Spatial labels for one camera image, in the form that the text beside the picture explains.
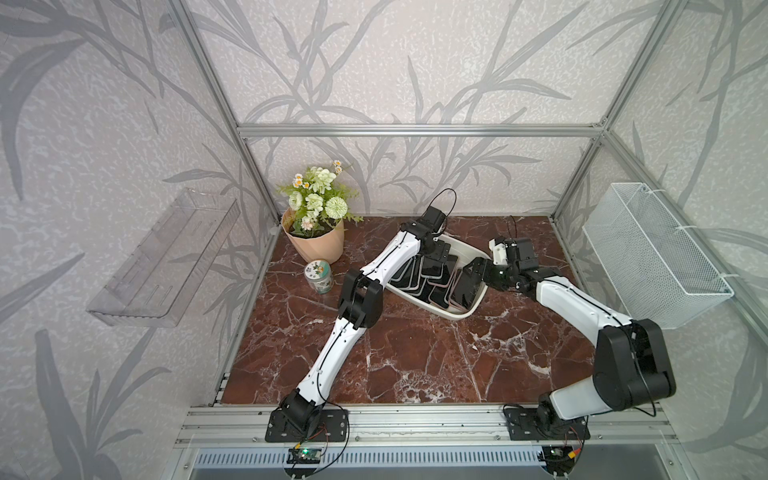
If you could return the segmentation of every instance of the potted plant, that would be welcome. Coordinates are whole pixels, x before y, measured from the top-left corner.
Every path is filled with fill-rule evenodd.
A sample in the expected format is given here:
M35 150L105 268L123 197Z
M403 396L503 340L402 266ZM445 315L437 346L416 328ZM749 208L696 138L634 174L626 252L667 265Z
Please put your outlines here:
M341 162L334 161L333 170L309 167L296 174L291 185L278 187L288 195L290 206L283 214L283 230L307 262L337 261L344 251L344 220L362 220L349 212L346 202L357 192L336 182Z

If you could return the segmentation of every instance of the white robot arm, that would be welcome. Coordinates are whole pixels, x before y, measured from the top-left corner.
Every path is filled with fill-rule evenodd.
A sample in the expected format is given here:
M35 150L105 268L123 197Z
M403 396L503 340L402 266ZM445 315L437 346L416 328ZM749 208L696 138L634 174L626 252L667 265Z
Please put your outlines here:
M377 258L345 277L339 315L310 371L280 403L300 437L308 439L319 423L333 381L363 333L383 309L383 290L394 273L417 253L435 249L445 215L429 207L418 220L403 223ZM562 439L563 431L584 417L623 410L675 391L664 338L651 320L636 321L599 303L557 270L540 267L530 239L497 238L489 243L493 261L483 260L482 279L491 288L516 290L554 310L595 346L593 376L544 393L533 417L543 438Z

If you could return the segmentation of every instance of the clear acrylic shelf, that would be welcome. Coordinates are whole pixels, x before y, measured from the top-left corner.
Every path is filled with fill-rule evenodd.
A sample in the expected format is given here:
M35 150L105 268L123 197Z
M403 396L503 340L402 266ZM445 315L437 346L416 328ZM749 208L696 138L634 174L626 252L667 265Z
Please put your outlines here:
M175 327L239 215L234 198L185 188L86 310L110 326Z

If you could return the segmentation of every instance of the leaf-patterned wallpaper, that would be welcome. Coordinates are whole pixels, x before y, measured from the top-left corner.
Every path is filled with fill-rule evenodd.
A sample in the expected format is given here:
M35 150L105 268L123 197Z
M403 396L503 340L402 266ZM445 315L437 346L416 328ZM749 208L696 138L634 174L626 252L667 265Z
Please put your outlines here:
M239 123L592 123L661 1L191 0ZM585 139L261 138L268 183L341 160L363 214L549 214ZM276 196L278 203L285 200Z
M768 299L768 2L691 0L614 133L734 270ZM628 178L602 151L558 221L596 296L615 294L581 225L605 187ZM677 394L662 403L702 480L764 478L768 352L726 302L664 334Z
M661 1L190 0L240 123L591 123Z
M166 12L0 0L0 477L158 477L265 260L265 202ZM179 326L88 315L183 187L242 213Z
M452 187L458 194L455 214L546 215L558 202L587 141L285 137L252 141L250 149L270 187L288 183L308 165L330 165L332 159L351 165L339 179L359 188L360 195L351 202L358 212L420 214L436 194ZM287 197L273 195L287 208Z

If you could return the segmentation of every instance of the smartphone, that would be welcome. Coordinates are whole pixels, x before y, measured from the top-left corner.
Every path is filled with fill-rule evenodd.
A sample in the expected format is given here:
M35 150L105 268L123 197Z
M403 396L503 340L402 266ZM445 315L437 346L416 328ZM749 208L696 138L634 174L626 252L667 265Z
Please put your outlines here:
M408 285L411 283L411 275L413 274L413 269L415 267L415 264L416 264L415 258L412 258L411 260L409 260L408 263L405 264L406 269L403 271L402 275L400 276L400 279L390 280L389 283L392 286L395 286L400 289L407 288Z
M464 267L453 287L449 303L469 310L480 290L480 283L482 283L482 275L476 270L467 270L467 267Z
M429 297L432 295L432 289L434 288L435 287L433 285L429 285L427 282L424 282L424 287L422 288L421 293L415 296L416 299L421 300L424 303L429 303Z
M449 299L451 298L451 293L453 293L453 287L456 285L456 280L458 279L458 276L461 275L462 271L460 269L453 270L453 273L451 274L451 280L448 283L448 288L445 289L445 297L443 298L443 301L446 305L449 305Z
M429 278L430 280L436 280L442 277L442 269L445 266L443 262L439 262L435 259L424 257L424 264L422 265L422 276Z
M417 255L413 257L413 274L411 275L411 283L409 289L418 289L422 279L422 265L424 264L424 257Z
M448 253L451 244L443 240L435 242L435 251L424 256L422 276L429 279L438 279L442 276L442 266L448 261Z
M421 280L424 280L424 282L426 282L426 279L423 279L422 275L421 275L422 260L423 260L423 257L421 257L421 256L414 257L414 260L413 260L413 271L411 272L410 278L408 278L408 283L404 287L400 288L400 290L402 290L403 292L409 292L410 293L410 292L412 292L414 290L418 290L421 287L421 284L422 284ZM406 274L402 278L403 281L406 280L407 276L408 275Z
M448 309L448 302L445 297L448 295L447 286L433 286L432 292L429 294L429 303L435 306L439 306L443 310Z
M389 279L389 282L399 282L402 280L403 276L406 274L406 270L411 266L412 263L413 258L409 258L408 261L406 261L400 268L397 269L392 278Z
M448 260L442 268L442 276L436 280L430 280L429 283L434 286L448 286L448 282L451 281L453 270L456 268L456 262L458 257L456 255L448 255Z

